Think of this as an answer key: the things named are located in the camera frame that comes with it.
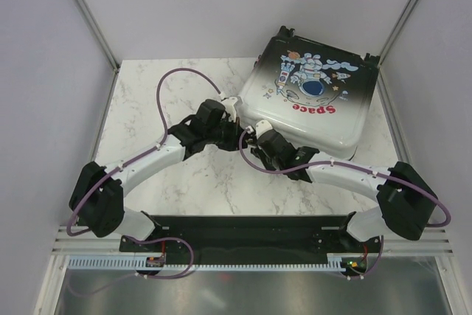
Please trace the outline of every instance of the lid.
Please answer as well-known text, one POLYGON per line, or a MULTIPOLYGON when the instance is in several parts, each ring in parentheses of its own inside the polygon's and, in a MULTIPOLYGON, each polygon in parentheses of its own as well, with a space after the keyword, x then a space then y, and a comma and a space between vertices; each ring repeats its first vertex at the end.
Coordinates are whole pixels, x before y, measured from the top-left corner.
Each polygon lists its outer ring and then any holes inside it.
POLYGON ((268 120, 287 140, 340 159, 355 153, 378 76, 378 57, 292 36, 282 27, 240 92, 244 125, 268 120))

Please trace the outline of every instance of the marble surface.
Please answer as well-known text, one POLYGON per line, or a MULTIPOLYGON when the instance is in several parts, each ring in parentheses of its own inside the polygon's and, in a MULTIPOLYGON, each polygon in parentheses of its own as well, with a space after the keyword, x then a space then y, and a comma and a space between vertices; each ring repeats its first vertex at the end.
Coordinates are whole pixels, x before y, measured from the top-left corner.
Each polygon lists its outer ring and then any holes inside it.
MULTIPOLYGON (((124 61, 97 162, 105 165, 121 159, 162 135, 156 86, 168 70, 182 66, 200 70, 227 94, 236 95, 253 63, 254 58, 124 61)), ((162 91, 169 126, 194 113, 206 98, 218 96, 197 75, 182 72, 169 77, 162 91)), ((353 161, 389 166, 397 161, 377 92, 353 161)), ((218 151, 208 146, 203 153, 139 185, 125 199, 125 205, 150 214, 167 215, 326 215, 367 210, 375 203, 337 187, 259 173, 238 152, 218 151)))

